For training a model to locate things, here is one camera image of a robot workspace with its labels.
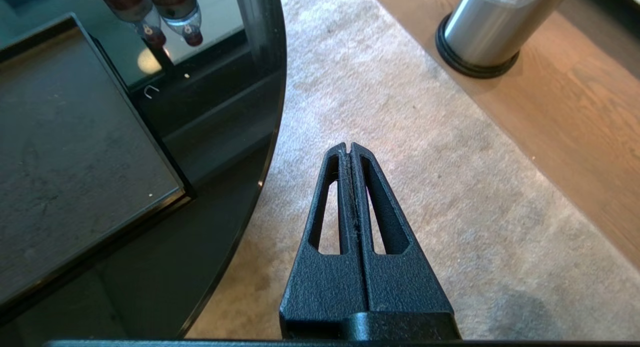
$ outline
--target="beige carpet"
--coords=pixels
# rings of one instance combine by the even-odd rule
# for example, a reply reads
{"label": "beige carpet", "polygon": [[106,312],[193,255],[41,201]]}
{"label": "beige carpet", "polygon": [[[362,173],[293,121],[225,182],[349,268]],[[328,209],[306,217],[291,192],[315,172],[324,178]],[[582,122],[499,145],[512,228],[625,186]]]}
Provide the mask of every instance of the beige carpet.
{"label": "beige carpet", "polygon": [[280,337],[323,154],[355,141],[384,169],[463,338],[640,340],[636,270],[375,0],[282,1],[278,145],[190,338]]}

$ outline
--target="stainless steel cylinder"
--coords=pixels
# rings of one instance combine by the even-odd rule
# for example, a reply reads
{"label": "stainless steel cylinder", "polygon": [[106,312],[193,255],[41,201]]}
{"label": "stainless steel cylinder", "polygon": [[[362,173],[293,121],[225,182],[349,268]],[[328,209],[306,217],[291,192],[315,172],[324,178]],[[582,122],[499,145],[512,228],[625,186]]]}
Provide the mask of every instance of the stainless steel cylinder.
{"label": "stainless steel cylinder", "polygon": [[449,55],[468,67],[502,67],[502,74],[562,1],[460,0],[448,20],[441,23],[438,42],[446,46],[438,46],[438,50],[446,47]]}

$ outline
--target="wooden floor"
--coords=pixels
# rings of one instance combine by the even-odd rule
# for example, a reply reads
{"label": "wooden floor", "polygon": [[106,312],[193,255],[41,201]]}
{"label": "wooden floor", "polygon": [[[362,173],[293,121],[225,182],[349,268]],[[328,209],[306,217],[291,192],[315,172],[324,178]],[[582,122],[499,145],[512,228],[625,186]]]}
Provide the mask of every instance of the wooden floor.
{"label": "wooden floor", "polygon": [[459,0],[378,1],[640,269],[637,35],[592,0],[566,0],[511,71],[478,80],[446,66],[434,44]]}

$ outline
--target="black rubber base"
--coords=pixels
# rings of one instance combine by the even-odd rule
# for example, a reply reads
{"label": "black rubber base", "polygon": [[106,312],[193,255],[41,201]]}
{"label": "black rubber base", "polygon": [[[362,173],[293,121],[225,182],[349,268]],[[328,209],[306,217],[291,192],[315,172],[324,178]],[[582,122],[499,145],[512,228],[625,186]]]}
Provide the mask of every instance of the black rubber base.
{"label": "black rubber base", "polygon": [[446,62],[452,69],[460,72],[461,74],[473,78],[496,78],[504,75],[509,69],[514,66],[514,63],[518,60],[520,51],[517,51],[513,57],[506,60],[504,63],[497,66],[477,66],[475,64],[466,62],[459,55],[457,55],[453,49],[447,44],[447,40],[444,38],[444,31],[447,28],[447,21],[449,21],[451,14],[447,14],[438,26],[436,32],[436,48],[442,60]]}

